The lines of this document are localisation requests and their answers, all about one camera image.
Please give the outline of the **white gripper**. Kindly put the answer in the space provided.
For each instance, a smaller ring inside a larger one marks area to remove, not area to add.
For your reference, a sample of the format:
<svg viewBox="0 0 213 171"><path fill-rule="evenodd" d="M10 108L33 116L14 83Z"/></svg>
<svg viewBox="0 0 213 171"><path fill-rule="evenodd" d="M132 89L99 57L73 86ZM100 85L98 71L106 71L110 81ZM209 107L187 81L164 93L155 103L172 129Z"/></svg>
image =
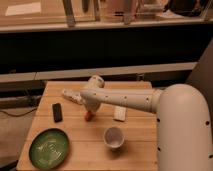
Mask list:
<svg viewBox="0 0 213 171"><path fill-rule="evenodd" d="M100 108L101 103L92 99L91 91L93 89L103 88L104 86L104 80L98 75L93 75L83 87L82 98L87 111L96 112Z"/></svg>

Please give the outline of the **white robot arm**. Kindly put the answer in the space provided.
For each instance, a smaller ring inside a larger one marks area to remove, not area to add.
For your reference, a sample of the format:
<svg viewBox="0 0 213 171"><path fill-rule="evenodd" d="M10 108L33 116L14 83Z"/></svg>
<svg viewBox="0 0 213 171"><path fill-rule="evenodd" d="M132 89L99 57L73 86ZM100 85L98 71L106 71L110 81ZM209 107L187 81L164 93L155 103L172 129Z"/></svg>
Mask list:
<svg viewBox="0 0 213 171"><path fill-rule="evenodd" d="M154 113L158 171L213 171L211 118L204 95L187 84L160 89L108 89L99 76L80 90L85 108L102 103Z"/></svg>

